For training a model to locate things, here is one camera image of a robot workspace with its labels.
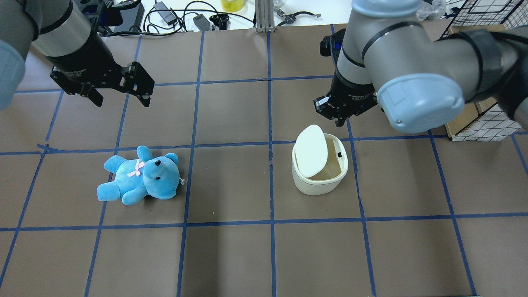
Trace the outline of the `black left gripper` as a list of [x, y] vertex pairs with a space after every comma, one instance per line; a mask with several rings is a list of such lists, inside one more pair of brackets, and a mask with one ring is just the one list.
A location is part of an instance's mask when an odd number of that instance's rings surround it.
[[89, 35], [84, 45], [72, 53], [49, 58], [55, 67], [50, 77], [68, 94], [81, 91], [82, 97], [102, 107], [104, 97], [95, 87], [113, 88], [135, 96], [143, 107], [150, 106], [153, 78], [139, 62], [131, 62], [124, 68], [117, 64], [98, 35]]

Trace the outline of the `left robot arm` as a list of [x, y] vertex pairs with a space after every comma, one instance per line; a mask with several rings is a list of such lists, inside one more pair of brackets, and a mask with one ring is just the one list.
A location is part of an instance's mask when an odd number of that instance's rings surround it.
[[149, 107], [153, 78], [137, 61], [118, 64], [99, 36], [103, 27], [120, 25], [121, 11], [139, 0], [2, 0], [1, 109], [6, 109], [25, 75], [31, 47], [53, 69], [51, 79], [69, 95], [78, 94], [96, 106], [99, 89], [112, 89], [138, 98]]

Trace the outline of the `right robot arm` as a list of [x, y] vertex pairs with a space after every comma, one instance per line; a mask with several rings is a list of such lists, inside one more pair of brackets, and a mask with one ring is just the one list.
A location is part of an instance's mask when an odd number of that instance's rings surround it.
[[420, 0], [353, 0], [345, 30], [321, 43], [335, 73], [315, 111], [336, 126], [379, 104], [400, 133], [454, 120], [464, 105], [493, 97], [527, 128], [527, 26], [462, 31], [432, 41]]

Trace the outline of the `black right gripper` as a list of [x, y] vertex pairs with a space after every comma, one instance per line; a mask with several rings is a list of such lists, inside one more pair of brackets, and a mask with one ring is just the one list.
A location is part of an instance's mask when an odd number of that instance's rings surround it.
[[372, 84], [353, 83], [334, 73], [329, 92], [313, 100], [315, 111], [336, 127], [343, 127], [351, 116], [359, 116], [378, 104]]

